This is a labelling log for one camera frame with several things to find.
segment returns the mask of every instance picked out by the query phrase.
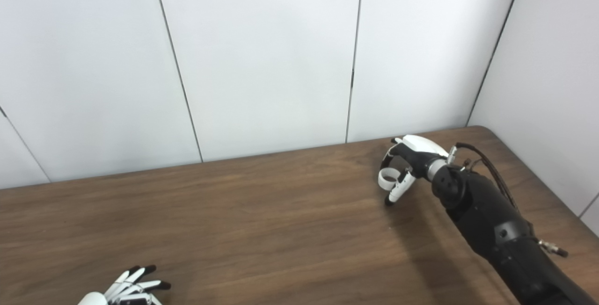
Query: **white wall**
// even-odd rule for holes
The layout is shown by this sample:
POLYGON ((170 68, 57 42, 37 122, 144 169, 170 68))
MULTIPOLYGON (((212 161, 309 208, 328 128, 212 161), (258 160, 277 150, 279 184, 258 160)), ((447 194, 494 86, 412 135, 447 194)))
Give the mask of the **white wall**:
MULTIPOLYGON (((599 192, 599 0, 515 0, 470 125, 580 215, 599 192)), ((599 234, 599 210, 583 220, 599 234)))
POLYGON ((17 132, 0 113, 0 189, 47 182, 17 132))
POLYGON ((358 0, 163 0, 204 160, 345 141, 358 0))
POLYGON ((510 1, 362 0, 348 126, 359 0, 163 0, 177 56, 159 0, 0 0, 0 150, 60 181, 461 126, 510 1))
POLYGON ((51 181, 200 161, 158 0, 0 14, 0 104, 51 181))
POLYGON ((511 0, 362 0, 348 141, 466 124, 511 0))

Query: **metal connector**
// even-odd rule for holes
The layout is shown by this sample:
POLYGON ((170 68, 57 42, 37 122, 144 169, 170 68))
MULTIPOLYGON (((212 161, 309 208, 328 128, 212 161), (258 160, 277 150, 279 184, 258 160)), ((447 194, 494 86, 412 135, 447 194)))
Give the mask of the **metal connector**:
POLYGON ((558 256, 562 256, 563 258, 568 256, 568 252, 558 247, 555 243, 539 240, 539 246, 545 249, 548 254, 556 254, 558 256))
POLYGON ((447 156, 447 164, 451 165, 453 164, 453 161, 455 160, 455 154, 458 151, 458 148, 455 146, 452 146, 451 149, 449 150, 449 154, 447 156))

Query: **table surface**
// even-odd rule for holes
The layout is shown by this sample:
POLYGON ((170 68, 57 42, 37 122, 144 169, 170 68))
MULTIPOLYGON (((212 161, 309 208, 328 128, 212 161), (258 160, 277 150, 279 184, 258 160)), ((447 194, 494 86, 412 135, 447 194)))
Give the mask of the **table surface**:
MULTIPOLYGON (((552 259, 599 299, 599 239, 492 132, 422 134, 479 147, 552 259)), ((0 303, 73 304, 124 269, 173 284, 165 304, 516 304, 430 184, 394 207, 377 185, 389 139, 0 191, 0 303)), ((462 151, 458 160, 475 154, 462 151)), ((484 166, 477 167, 479 172, 484 166)))

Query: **panel seam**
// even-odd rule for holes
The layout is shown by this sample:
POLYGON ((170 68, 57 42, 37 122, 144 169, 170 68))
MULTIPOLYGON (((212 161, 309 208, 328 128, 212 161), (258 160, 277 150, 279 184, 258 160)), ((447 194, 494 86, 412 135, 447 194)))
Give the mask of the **panel seam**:
POLYGON ((507 23, 507 19, 510 17, 511 7, 513 7, 515 0, 511 0, 510 7, 507 9, 507 13, 505 14, 505 19, 503 20, 503 25, 501 26, 501 30, 499 32, 499 36, 497 36, 497 41, 495 42, 495 47, 493 48, 493 52, 490 54, 489 62, 487 64, 485 74, 481 80, 481 85, 479 86, 479 90, 476 92, 475 102, 472 104, 472 108, 470 109, 470 114, 468 115, 468 119, 466 120, 466 126, 470 123, 470 118, 472 118, 472 113, 475 111, 476 102, 479 100, 479 96, 481 95, 481 90, 483 89, 483 84, 485 83, 486 76, 489 73, 490 65, 493 62, 493 58, 495 57, 495 52, 497 51, 497 47, 499 46, 499 42, 501 40, 501 35, 503 35, 503 30, 505 29, 505 24, 507 23))
POLYGON ((589 203, 589 205, 587 205, 587 207, 582 210, 582 213, 580 213, 580 215, 578 215, 579 219, 582 219, 582 216, 584 216, 584 214, 586 213, 586 211, 589 210, 589 208, 591 207, 591 205, 593 203, 595 203, 595 200, 597 200, 597 198, 599 198, 599 193, 597 193, 597 195, 595 197, 593 197, 593 199, 591 200, 591 202, 589 203))
POLYGON ((173 43, 173 37, 171 36, 171 30, 168 26, 168 21, 167 21, 167 13, 165 13, 164 11, 164 5, 162 3, 162 0, 158 0, 159 4, 160 4, 160 9, 162 11, 162 18, 164 20, 164 25, 167 28, 167 35, 168 35, 168 41, 171 44, 171 51, 173 52, 173 58, 175 60, 175 66, 177 66, 177 75, 179 77, 179 83, 181 84, 181 89, 183 90, 183 97, 185 99, 185 105, 187 107, 187 111, 188 111, 188 115, 189 115, 189 121, 191 122, 191 127, 193 130, 193 137, 195 138, 195 144, 197 145, 197 153, 199 153, 199 160, 201 162, 204 162, 204 158, 202 157, 202 150, 199 147, 199 140, 197 139, 197 131, 195 129, 195 124, 193 123, 193 115, 191 114, 191 108, 189 107, 189 100, 188 100, 188 96, 187 96, 187 92, 185 90, 185 84, 183 83, 183 77, 181 76, 181 69, 179 68, 179 61, 177 58, 177 53, 175 51, 175 45, 173 43))
POLYGON ((360 28, 360 13, 362 10, 362 0, 358 0, 358 15, 356 18, 356 36, 353 41, 353 60, 351 60, 351 81, 349 83, 349 103, 347 104, 347 123, 345 128, 345 143, 349 136, 349 116, 351 114, 351 97, 353 96, 353 79, 356 70, 356 53, 358 50, 358 32, 360 28))
POLYGON ((4 114, 4 116, 6 117, 6 120, 8 121, 8 123, 10 124, 11 128, 13 128, 13 131, 15 131, 15 133, 17 134, 17 136, 19 137, 19 140, 21 141, 21 143, 23 143, 23 146, 25 146, 25 149, 29 152, 29 154, 31 155, 31 157, 33 158, 33 160, 36 162, 36 164, 39 167, 39 170, 41 170, 41 173, 43 173, 45 175, 45 177, 48 179, 48 182, 52 182, 52 180, 50 179, 50 177, 48 176, 48 173, 45 172, 44 167, 41 166, 41 164, 39 164, 39 161, 37 160, 36 156, 34 155, 34 153, 31 151, 30 147, 27 145, 27 143, 25 142, 25 140, 23 139, 23 137, 21 136, 21 133, 19 133, 19 131, 17 130, 17 128, 15 127, 15 125, 13 124, 13 122, 11 122, 11 120, 8 118, 8 116, 6 114, 4 114))

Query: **black fingertip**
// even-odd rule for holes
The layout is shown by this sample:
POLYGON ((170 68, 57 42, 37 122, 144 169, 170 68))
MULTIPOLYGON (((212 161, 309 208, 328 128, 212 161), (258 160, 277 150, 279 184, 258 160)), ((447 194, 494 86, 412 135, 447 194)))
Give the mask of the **black fingertip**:
POLYGON ((391 207, 391 206, 392 206, 392 205, 394 205, 394 204, 395 204, 395 202, 391 202, 391 200, 389 200, 389 196, 387 196, 387 197, 385 198, 385 205, 386 205, 387 207, 391 207))
POLYGON ((129 271, 129 275, 132 275, 133 273, 135 273, 135 271, 141 269, 141 266, 139 265, 135 265, 134 267, 132 267, 131 269, 128 269, 127 271, 129 271))
POLYGON ((144 276, 148 275, 150 273, 153 273, 154 271, 156 271, 156 265, 152 264, 152 265, 148 265, 147 267, 144 267, 144 269, 146 269, 144 271, 144 276))

